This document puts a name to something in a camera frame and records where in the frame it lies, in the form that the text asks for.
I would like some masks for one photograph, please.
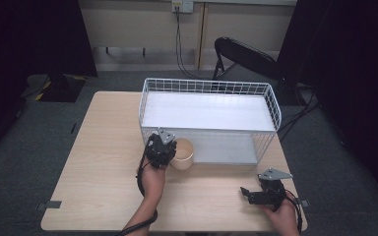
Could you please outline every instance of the chair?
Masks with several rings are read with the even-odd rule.
[[[280,103],[287,105],[298,105],[303,103],[303,98],[286,86],[277,62],[268,54],[251,47],[245,43],[230,37],[219,37],[215,41],[215,50],[218,62],[214,71],[213,81],[239,81],[239,82],[261,82],[269,83],[274,87],[275,94]],[[232,61],[234,64],[225,70],[222,57]],[[237,71],[236,65],[249,71],[254,75]]]

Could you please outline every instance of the wire basket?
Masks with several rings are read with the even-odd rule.
[[[257,164],[281,119],[266,83],[147,78],[139,110],[144,142],[163,128],[192,142],[195,163]]]

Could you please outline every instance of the paper cup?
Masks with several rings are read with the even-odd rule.
[[[170,160],[171,166],[184,170],[193,164],[193,146],[186,139],[176,139],[176,155]]]

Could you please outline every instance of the chair backrest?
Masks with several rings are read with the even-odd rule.
[[[230,37],[220,37],[215,41],[219,60],[221,56],[240,66],[273,80],[282,80],[277,62],[268,54]]]

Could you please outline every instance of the wooden tabletop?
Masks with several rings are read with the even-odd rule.
[[[144,150],[140,98],[140,92],[94,95],[51,197],[61,206],[45,211],[42,229],[120,231],[128,222],[143,199],[135,177]],[[158,220],[151,231],[273,230],[266,215],[240,192],[240,187],[261,191],[257,174],[270,167],[289,172],[277,137],[257,166],[195,163],[183,171],[169,166]],[[296,194],[293,180],[283,183]]]

